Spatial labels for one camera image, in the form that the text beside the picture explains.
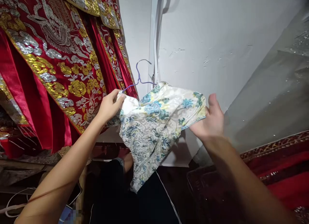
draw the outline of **white cable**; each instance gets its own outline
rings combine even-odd
[[[9,211],[9,210],[8,210],[7,208],[9,208],[9,204],[10,204],[10,201],[12,200],[12,198],[15,197],[17,194],[19,194],[19,193],[21,193],[21,192],[23,192],[23,191],[25,191],[25,190],[28,190],[28,189],[34,189],[34,190],[35,190],[36,188],[35,188],[35,187],[29,187],[29,188],[26,188],[26,189],[24,189],[24,190],[19,191],[18,193],[15,193],[15,194],[11,197],[11,199],[8,201],[8,203],[7,203],[7,205],[6,205],[6,208],[2,209],[2,210],[5,210],[5,215],[6,215],[8,218],[15,218],[15,217],[18,217],[18,216],[19,216],[19,214],[14,215],[14,216],[8,214],[8,211]],[[12,209],[12,210],[15,210],[15,209],[18,209],[18,208],[23,207],[23,206],[25,206],[25,205],[26,205],[26,203],[25,203],[25,204],[21,204],[21,205],[16,205],[16,206],[10,206],[10,207],[15,207],[14,209]]]
[[[158,42],[157,42],[157,36],[158,33],[160,33],[161,29],[161,20],[162,20],[162,11],[163,11],[163,0],[158,0],[157,3],[157,11],[155,15],[155,22],[154,22],[154,83],[158,83]]]
[[[92,216],[92,208],[93,208],[93,205],[94,205],[94,204],[92,204],[92,207],[91,207],[91,210],[90,210],[90,220],[89,220],[89,224],[90,224],[90,222],[91,222],[91,216]]]

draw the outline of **person's right hand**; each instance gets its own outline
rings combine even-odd
[[[216,94],[208,98],[209,108],[205,107],[206,118],[190,126],[190,130],[201,140],[211,136],[223,136],[224,114],[217,101]]]

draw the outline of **person's left hand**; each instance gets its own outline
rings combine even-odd
[[[106,123],[109,121],[120,109],[123,100],[126,98],[125,94],[116,101],[119,89],[114,89],[110,94],[105,96],[102,100],[99,112],[96,116],[97,119]]]

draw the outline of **white wall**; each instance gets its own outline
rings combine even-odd
[[[136,77],[136,62],[147,59],[149,53],[151,0],[119,2],[126,48]],[[159,79],[196,90],[206,97],[215,92],[225,112],[302,3],[302,0],[165,0]],[[147,79],[148,66],[143,64],[142,77]],[[140,97],[146,94],[146,87],[137,86]],[[185,135],[186,141],[180,141],[179,151],[173,149],[166,164],[188,164],[201,146],[190,131]]]

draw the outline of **cable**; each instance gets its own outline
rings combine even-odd
[[[25,206],[27,203],[20,204],[20,205],[13,205],[13,206],[10,206],[10,207],[9,207],[10,201],[11,201],[12,198],[15,197],[17,194],[19,194],[19,193],[21,193],[21,192],[23,192],[23,191],[25,191],[25,190],[28,190],[28,189],[34,189],[34,190],[35,190],[36,188],[35,188],[35,187],[29,187],[29,188],[26,188],[26,189],[23,189],[23,190],[19,191],[18,193],[15,193],[15,194],[10,198],[10,200],[8,201],[8,203],[7,203],[7,205],[6,205],[6,208],[0,210],[0,213],[2,213],[1,211],[4,211],[4,210],[5,210],[5,215],[6,215],[8,218],[15,218],[15,217],[18,217],[19,214],[12,216],[12,215],[9,215],[9,214],[8,214],[8,211],[9,211],[9,210],[15,210],[15,209],[18,209],[18,208],[20,208],[20,207],[23,207],[23,206]]]

